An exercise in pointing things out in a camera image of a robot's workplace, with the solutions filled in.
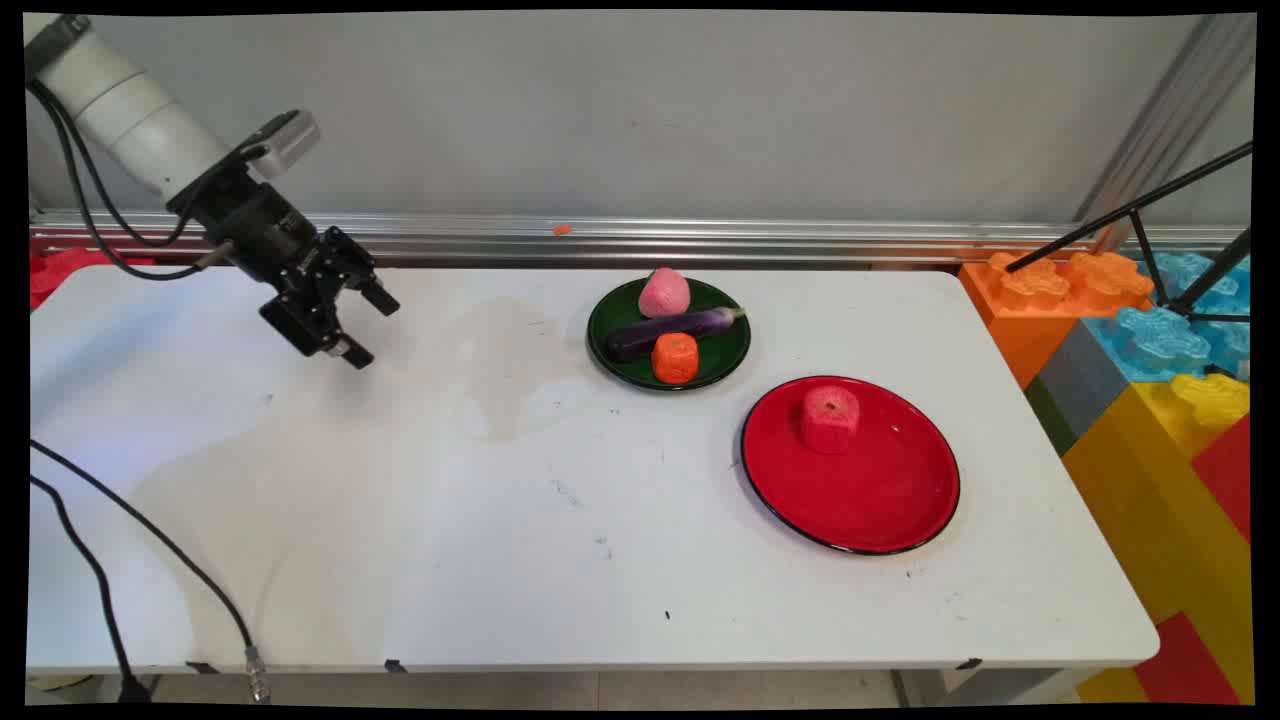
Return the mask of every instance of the yellow toy block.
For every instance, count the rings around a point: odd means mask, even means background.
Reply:
[[[1152,621],[1185,612],[1253,703],[1249,543],[1184,455],[1188,438],[1161,421],[1171,416],[1161,384],[1129,386],[1062,462]]]
[[[1107,667],[1076,685],[1080,702],[1148,702],[1133,667]]]
[[[1169,383],[1134,387],[1187,460],[1249,413],[1249,386],[1217,373],[1204,379],[1175,375]]]

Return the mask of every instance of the black cable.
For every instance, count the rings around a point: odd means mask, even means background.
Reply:
[[[177,273],[166,273],[166,274],[147,273],[132,268],[128,263],[120,259],[120,256],[116,255],[114,250],[108,247],[106,241],[102,240],[102,236],[97,233],[97,225],[93,224],[92,215],[90,215],[88,202],[86,202],[84,200],[84,188],[81,187],[79,172],[76,169],[76,154],[72,150],[70,141],[67,140],[67,128],[63,127],[61,117],[58,114],[58,110],[54,106],[56,99],[52,97],[52,95],[49,92],[47,88],[45,88],[42,85],[38,85],[37,82],[32,82],[27,87],[32,91],[32,95],[36,96],[36,100],[38,100],[40,104],[45,108],[45,111],[49,113],[49,119],[52,120],[54,123],[54,129],[58,132],[58,142],[63,150],[63,159],[67,161],[67,173],[68,176],[70,176],[72,191],[76,193],[76,201],[79,204],[81,219],[84,220],[84,227],[87,227],[90,234],[93,236],[93,242],[97,243],[97,249],[102,251],[102,255],[105,255],[106,259],[110,260],[111,264],[115,265],[116,268],[124,270],[125,273],[136,278],[141,278],[145,281],[177,281],[201,272],[204,268],[201,268],[200,265],[192,265],[187,269],[178,270]]]
[[[97,195],[102,200],[102,206],[106,208],[106,211],[111,214],[111,218],[114,218],[116,224],[120,225],[120,229],[129,233],[129,236],[132,236],[133,240],[150,247],[166,247],[169,245],[173,245],[174,242],[178,241],[179,237],[182,237],[183,229],[186,229],[187,223],[191,220],[192,214],[195,213],[196,199],[200,197],[200,195],[205,191],[210,181],[212,181],[212,178],[218,174],[218,170],[221,167],[224,167],[228,160],[236,158],[237,154],[239,154],[241,150],[243,150],[244,146],[248,145],[248,142],[244,142],[236,146],[234,149],[232,149],[232,151],[228,154],[227,158],[220,160],[216,165],[214,165],[214,168],[211,168],[207,173],[205,173],[204,177],[201,177],[200,181],[196,183],[196,187],[191,191],[191,195],[187,197],[187,204],[182,209],[182,213],[178,214],[178,225],[173,229],[173,232],[170,232],[164,238],[151,240],[138,234],[133,229],[133,227],[124,220],[124,218],[120,215],[120,211],[115,208],[115,204],[111,202],[111,197],[110,195],[108,195],[106,187],[102,184],[102,178],[101,176],[97,174],[97,165],[93,163],[93,156],[90,154],[88,147],[84,145],[84,138],[83,136],[81,136],[79,128],[76,127],[76,119],[70,117],[70,113],[61,104],[61,101],[58,100],[58,97],[52,92],[50,92],[47,87],[40,83],[40,81],[35,81],[32,86],[33,86],[32,92],[45,94],[46,97],[50,100],[50,104],[54,106],[55,110],[58,110],[59,115],[63,118],[63,124],[70,133],[72,141],[76,142],[76,147],[79,149],[81,159],[84,161],[84,168],[88,170],[90,179],[93,181],[93,187],[97,188]]]
[[[115,611],[111,609],[111,585],[106,582],[106,573],[102,571],[102,566],[97,564],[97,559],[93,557],[93,553],[90,552],[84,542],[79,539],[79,534],[76,533],[72,518],[67,514],[67,506],[63,505],[63,496],[58,495],[58,491],[36,475],[31,475],[31,484],[49,493],[49,497],[54,501],[54,509],[58,510],[58,519],[63,523],[63,529],[67,530],[67,537],[72,539],[76,550],[81,551],[84,562],[88,562],[88,566],[93,570],[93,575],[97,577],[97,592],[102,596],[102,615],[106,616],[106,629],[111,633],[111,647],[115,648],[115,661],[120,666],[120,675],[125,680],[132,679],[133,669],[129,667],[129,657],[124,653],[124,642],[120,641],[120,628],[115,625]]]
[[[197,578],[200,578],[201,580],[204,580],[204,583],[206,585],[209,585],[209,589],[212,591],[212,593],[218,596],[218,600],[220,600],[223,602],[223,605],[227,607],[227,611],[230,612],[232,619],[236,620],[236,626],[237,626],[237,629],[239,629],[241,638],[244,641],[244,647],[252,647],[253,646],[253,639],[250,635],[248,625],[246,625],[244,624],[244,619],[241,618],[239,610],[236,610],[236,605],[230,601],[229,597],[227,597],[227,593],[223,592],[223,588],[218,587],[218,583],[215,583],[212,580],[212,578],[210,578],[207,574],[205,574],[205,571],[201,570],[198,565],[196,565],[195,562],[192,562],[192,560],[189,557],[187,557],[187,553],[183,552],[182,548],[179,548],[177,544],[174,544],[174,542],[172,539],[169,539],[169,536],[164,534],[164,532],[161,532],[160,528],[155,527],[155,524],[152,524],[151,520],[147,520],[146,515],[138,512],[137,510],[133,509],[132,505],[129,505],[128,502],[125,502],[120,496],[118,496],[114,492],[111,492],[111,488],[104,486],[96,478],[93,478],[93,475],[90,475],[88,473],[86,473],[84,470],[82,470],[79,468],[79,465],[72,462],[70,460],[63,457],[61,455],[54,452],[52,450],[49,450],[42,443],[40,443],[36,438],[31,438],[31,447],[35,447],[40,452],[47,455],[50,459],[52,459],[52,460],[58,461],[59,464],[61,464],[64,468],[67,468],[72,473],[76,473],[77,475],[79,475],[81,478],[83,478],[84,482],[87,482],[88,484],[91,484],[95,488],[97,488],[102,495],[105,495],[106,497],[111,498],[113,502],[115,502],[125,512],[128,512],[129,515],[132,515],[133,519],[137,520],[138,523],[141,523],[143,528],[151,530],[151,534],[154,534],[155,537],[157,537],[160,539],[160,542],[164,543],[165,547],[168,547],[170,551],[173,551],[173,553],[178,556],[178,560],[182,560],[182,564],[186,565],[187,569],[189,569],[192,573],[195,573]]]

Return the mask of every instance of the orange carrot piece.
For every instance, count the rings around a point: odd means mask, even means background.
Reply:
[[[698,341],[687,333],[658,336],[653,346],[653,374],[667,384],[694,379],[698,375]]]

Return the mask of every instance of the plastic building block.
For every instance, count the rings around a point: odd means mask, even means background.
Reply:
[[[1151,702],[1133,667],[1107,667],[1075,688],[1080,702]]]
[[[1249,414],[1249,386],[1226,375],[1178,375],[1169,389],[1189,407],[1196,424],[1208,430],[1221,433]]]
[[[1084,288],[1079,292],[1074,290],[1073,281],[1062,274],[1061,265],[1047,259],[1012,274],[1004,270],[1015,259],[1009,252],[997,252],[987,263],[960,266],[960,282],[1019,387],[1027,389],[1071,332],[1078,318],[1105,318],[1116,311],[1119,305],[1103,307],[1106,302],[1100,299],[1106,292],[1098,288],[1107,282],[1115,287],[1129,287],[1125,283],[1130,283],[1133,278],[1125,273],[1135,275],[1137,265],[1132,260],[1115,258],[1101,263],[1084,261],[1083,265],[1076,261],[1076,270],[1071,277],[1079,283],[1093,283],[1093,290]],[[1138,282],[1149,279],[1139,278]],[[1151,306],[1146,297],[1125,297],[1125,301],[1140,309]]]
[[[1216,373],[1133,387],[1188,461],[1249,411],[1249,386]]]
[[[1074,438],[1084,434],[1115,398],[1129,387],[1129,378],[1107,355],[1097,333],[1079,322],[1041,370],[1039,380]]]
[[[1156,633],[1160,652],[1134,667],[1151,702],[1240,705],[1187,615],[1179,612],[1160,623]]]
[[[1100,332],[1103,348],[1129,382],[1169,382],[1180,373],[1201,373],[1210,363],[1208,341],[1172,310],[1121,307],[1115,318],[1084,323]]]
[[[1252,284],[1249,282],[1249,277],[1252,274],[1249,270],[1253,266],[1252,259],[1252,255],[1245,255],[1243,260],[1236,263],[1235,266],[1226,273],[1226,277],[1235,281],[1235,297],[1238,301],[1249,301],[1249,286]]]
[[[1030,404],[1032,411],[1036,413],[1036,418],[1041,421],[1041,428],[1048,436],[1048,442],[1057,451],[1057,456],[1066,455],[1066,451],[1075,445],[1076,433],[1071,430],[1071,425],[1068,424],[1062,411],[1053,402],[1053,396],[1050,395],[1044,382],[1039,378],[1027,386],[1027,402]]]
[[[1196,278],[1204,274],[1204,270],[1212,263],[1208,258],[1194,252],[1156,252],[1156,266],[1160,268],[1160,277],[1165,281],[1165,292],[1170,299],[1185,292],[1196,282]],[[1146,264],[1142,264],[1139,269],[1142,273],[1149,274]],[[1248,299],[1239,295],[1239,283],[1228,273],[1226,277],[1213,283],[1213,287],[1201,296],[1194,309],[1206,313],[1208,307],[1213,306],[1226,307],[1248,302]]]
[[[1185,612],[1254,702],[1249,543],[1134,384],[1062,457],[1153,623]]]
[[[1073,300],[1101,313],[1138,306],[1156,287],[1138,273],[1137,263],[1115,252],[1071,255],[1064,274],[1071,282]]]
[[[97,251],[86,250],[83,247],[76,247],[72,250],[65,250],[55,255],[49,255],[47,258],[31,258],[31,309],[36,307],[49,300],[49,296],[58,290],[58,286],[63,284],[81,268],[87,268],[90,265],[106,265],[110,260],[105,255]],[[155,265],[155,260],[148,260],[143,258],[131,258],[125,260],[129,265]]]
[[[1247,305],[1243,307],[1215,307],[1212,311],[1248,315],[1249,307]],[[1192,323],[1192,332],[1208,341],[1208,359],[1212,364],[1228,370],[1239,380],[1249,382],[1249,323],[1198,320]]]
[[[1249,416],[1231,425],[1192,460],[1196,474],[1208,488],[1245,542],[1252,543],[1249,525]]]
[[[1057,274],[1052,260],[1037,260],[1016,273],[1006,273],[1005,266],[1018,256],[1009,252],[996,252],[987,261],[993,270],[992,299],[1007,310],[1053,310],[1066,302],[1071,283]]]

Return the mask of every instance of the red plate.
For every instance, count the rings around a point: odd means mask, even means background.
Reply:
[[[841,455],[819,455],[800,441],[804,393],[824,384],[844,387],[860,406]],[[960,500],[960,470],[938,428],[910,402],[851,378],[799,378],[765,393],[742,427],[742,466],[783,523],[861,555],[920,547],[947,527]]]

